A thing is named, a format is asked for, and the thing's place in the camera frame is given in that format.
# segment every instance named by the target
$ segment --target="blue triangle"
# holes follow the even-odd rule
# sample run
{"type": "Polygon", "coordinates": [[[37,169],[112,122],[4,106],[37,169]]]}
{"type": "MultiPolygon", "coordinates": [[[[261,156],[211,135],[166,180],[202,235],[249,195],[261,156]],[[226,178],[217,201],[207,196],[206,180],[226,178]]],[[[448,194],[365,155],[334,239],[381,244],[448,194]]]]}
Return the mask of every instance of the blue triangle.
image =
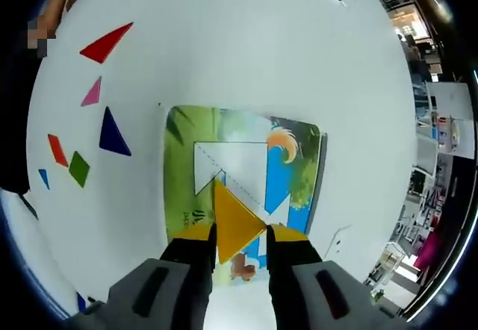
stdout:
{"type": "Polygon", "coordinates": [[[110,108],[106,107],[103,116],[102,133],[99,137],[99,148],[119,153],[120,155],[131,156],[131,151],[122,138],[117,124],[114,122],[110,108]]]}
{"type": "Polygon", "coordinates": [[[80,294],[76,293],[76,302],[78,304],[78,310],[83,311],[87,308],[87,303],[84,301],[80,294]]]}
{"type": "Polygon", "coordinates": [[[43,183],[46,185],[46,188],[50,189],[50,184],[48,183],[48,175],[46,174],[46,169],[39,169],[38,173],[43,180],[43,183]]]}

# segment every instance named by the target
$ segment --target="dashed line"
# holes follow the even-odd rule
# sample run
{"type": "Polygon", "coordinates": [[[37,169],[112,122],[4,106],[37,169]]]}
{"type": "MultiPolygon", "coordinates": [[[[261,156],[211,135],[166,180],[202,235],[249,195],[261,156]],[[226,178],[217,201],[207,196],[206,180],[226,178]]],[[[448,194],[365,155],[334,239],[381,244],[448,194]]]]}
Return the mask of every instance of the dashed line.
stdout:
{"type": "Polygon", "coordinates": [[[263,206],[259,201],[257,201],[254,197],[252,197],[252,196],[249,194],[249,192],[247,192],[247,191],[239,184],[239,182],[237,182],[235,179],[233,179],[233,177],[231,177],[230,175],[228,175],[228,173],[227,173],[204,149],[202,149],[202,147],[199,146],[197,143],[196,143],[196,147],[197,147],[198,149],[200,149],[200,150],[202,151],[202,153],[204,153],[204,154],[206,155],[206,157],[208,157],[208,158],[211,160],[211,162],[212,162],[217,168],[219,168],[221,171],[223,171],[223,172],[226,174],[226,177],[230,178],[234,183],[236,183],[236,185],[239,186],[239,188],[242,189],[242,191],[245,192],[245,194],[248,195],[249,198],[251,198],[252,201],[254,201],[255,203],[257,203],[257,205],[258,205],[259,207],[261,207],[261,209],[263,209],[264,212],[266,212],[267,214],[269,213],[269,212],[267,212],[267,211],[265,210],[264,206],[263,206]]]}

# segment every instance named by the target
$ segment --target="cartoon illustration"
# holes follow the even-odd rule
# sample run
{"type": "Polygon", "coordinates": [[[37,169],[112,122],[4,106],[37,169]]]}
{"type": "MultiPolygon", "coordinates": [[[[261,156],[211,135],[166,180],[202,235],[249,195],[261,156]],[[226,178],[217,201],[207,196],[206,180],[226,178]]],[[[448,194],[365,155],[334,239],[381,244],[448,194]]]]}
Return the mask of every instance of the cartoon illustration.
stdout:
{"type": "Polygon", "coordinates": [[[249,281],[255,275],[255,267],[253,265],[246,265],[246,255],[243,253],[237,254],[232,259],[231,278],[235,279],[241,277],[244,281],[249,281]]]}
{"type": "MultiPolygon", "coordinates": [[[[196,222],[214,221],[216,179],[266,224],[305,233],[317,201],[321,140],[318,127],[304,122],[219,108],[171,108],[164,133],[168,239],[196,222]]],[[[230,263],[231,284],[255,280],[266,267],[265,234],[230,263]]]]}

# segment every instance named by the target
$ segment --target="white tabletop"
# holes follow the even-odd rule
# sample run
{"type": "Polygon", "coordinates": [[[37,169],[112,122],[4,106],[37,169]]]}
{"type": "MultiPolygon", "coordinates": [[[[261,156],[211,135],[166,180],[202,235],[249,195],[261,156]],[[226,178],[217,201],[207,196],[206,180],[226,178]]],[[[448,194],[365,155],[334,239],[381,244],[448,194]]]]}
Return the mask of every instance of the white tabletop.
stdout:
{"type": "Polygon", "coordinates": [[[318,125],[329,142],[309,239],[366,278],[415,160],[409,72],[378,0],[78,0],[40,67],[27,147],[40,225],[83,296],[106,300],[115,281],[166,246],[158,103],[318,125]],[[79,54],[129,22],[102,65],[79,54]],[[99,106],[80,107],[99,76],[99,106]],[[98,147],[105,106],[130,158],[98,147]],[[55,163],[47,134],[59,137],[68,159],[78,151],[87,160],[84,189],[55,163]],[[38,169],[49,171],[51,190],[38,169]]]}

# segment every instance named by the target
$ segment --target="person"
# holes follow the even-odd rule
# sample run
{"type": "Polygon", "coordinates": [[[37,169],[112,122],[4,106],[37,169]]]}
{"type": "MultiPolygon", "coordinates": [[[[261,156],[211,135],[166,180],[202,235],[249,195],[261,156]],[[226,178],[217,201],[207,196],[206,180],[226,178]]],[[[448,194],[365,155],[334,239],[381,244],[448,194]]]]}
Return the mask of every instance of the person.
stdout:
{"type": "Polygon", "coordinates": [[[55,38],[63,9],[70,9],[75,1],[30,0],[29,7],[17,12],[21,25],[8,30],[13,42],[0,63],[0,188],[4,190],[25,194],[30,188],[26,129],[31,92],[46,56],[46,41],[55,38]]]}
{"type": "Polygon", "coordinates": [[[421,84],[423,81],[431,81],[432,76],[430,75],[428,64],[422,58],[420,49],[417,47],[417,43],[413,36],[406,35],[404,41],[403,37],[399,35],[399,39],[407,63],[409,64],[409,70],[414,84],[421,84]]]}

